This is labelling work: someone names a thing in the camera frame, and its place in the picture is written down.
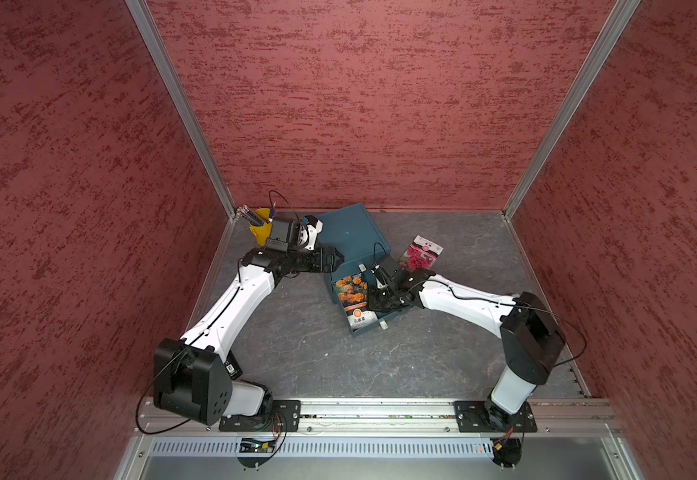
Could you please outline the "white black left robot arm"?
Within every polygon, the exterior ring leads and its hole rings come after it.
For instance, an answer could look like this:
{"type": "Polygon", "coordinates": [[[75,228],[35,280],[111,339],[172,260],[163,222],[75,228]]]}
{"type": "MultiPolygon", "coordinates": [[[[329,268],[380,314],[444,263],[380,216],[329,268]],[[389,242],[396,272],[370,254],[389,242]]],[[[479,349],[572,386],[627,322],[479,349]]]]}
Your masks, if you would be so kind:
{"type": "Polygon", "coordinates": [[[324,223],[276,216],[264,245],[238,260],[236,276],[220,299],[180,339],[165,339],[154,352],[152,399],[160,410],[213,426],[225,417],[272,416],[266,387],[234,380],[226,368],[232,346],[254,310],[282,278],[334,273],[344,256],[318,244],[324,223]]]}

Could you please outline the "orange marigold seed bag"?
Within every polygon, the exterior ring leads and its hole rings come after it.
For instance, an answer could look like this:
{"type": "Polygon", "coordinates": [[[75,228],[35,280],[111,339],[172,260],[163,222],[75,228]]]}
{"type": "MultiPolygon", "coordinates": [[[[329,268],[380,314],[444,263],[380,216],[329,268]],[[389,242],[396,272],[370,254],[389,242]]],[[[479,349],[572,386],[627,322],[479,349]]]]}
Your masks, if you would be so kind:
{"type": "Polygon", "coordinates": [[[360,330],[379,320],[378,314],[370,310],[369,288],[370,285],[362,273],[340,278],[332,284],[332,290],[352,331],[360,330]]]}

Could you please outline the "teal pull-out drawer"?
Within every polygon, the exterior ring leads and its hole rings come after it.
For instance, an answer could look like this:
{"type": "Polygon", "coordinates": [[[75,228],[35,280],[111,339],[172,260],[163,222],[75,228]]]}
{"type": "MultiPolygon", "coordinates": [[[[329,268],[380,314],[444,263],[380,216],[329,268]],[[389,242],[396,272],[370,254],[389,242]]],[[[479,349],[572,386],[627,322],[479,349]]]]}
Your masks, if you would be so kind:
{"type": "Polygon", "coordinates": [[[378,293],[378,282],[365,264],[356,265],[354,270],[326,274],[326,286],[354,337],[374,329],[385,330],[403,315],[400,311],[372,310],[370,300],[378,293]]]}

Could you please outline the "pink hollyhock seed bag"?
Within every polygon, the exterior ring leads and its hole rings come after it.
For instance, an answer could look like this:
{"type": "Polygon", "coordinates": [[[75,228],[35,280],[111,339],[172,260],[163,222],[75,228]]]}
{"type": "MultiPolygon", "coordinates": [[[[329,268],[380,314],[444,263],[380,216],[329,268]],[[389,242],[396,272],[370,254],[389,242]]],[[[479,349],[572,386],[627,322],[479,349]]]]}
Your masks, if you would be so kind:
{"type": "Polygon", "coordinates": [[[444,248],[436,242],[417,235],[402,254],[399,262],[408,270],[432,270],[433,265],[443,253],[444,248]]]}

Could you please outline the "teal drawer cabinet box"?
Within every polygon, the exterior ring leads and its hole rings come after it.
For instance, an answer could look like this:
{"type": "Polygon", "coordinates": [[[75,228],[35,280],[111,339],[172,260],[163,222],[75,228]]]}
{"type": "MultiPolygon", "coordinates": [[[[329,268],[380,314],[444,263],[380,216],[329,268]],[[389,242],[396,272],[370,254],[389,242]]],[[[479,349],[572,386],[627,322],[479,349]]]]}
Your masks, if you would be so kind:
{"type": "Polygon", "coordinates": [[[334,246],[344,256],[338,270],[324,276],[328,287],[346,276],[359,273],[360,264],[370,268],[383,253],[392,251],[363,204],[323,213],[316,219],[322,222],[322,231],[318,234],[320,246],[334,246]]]}

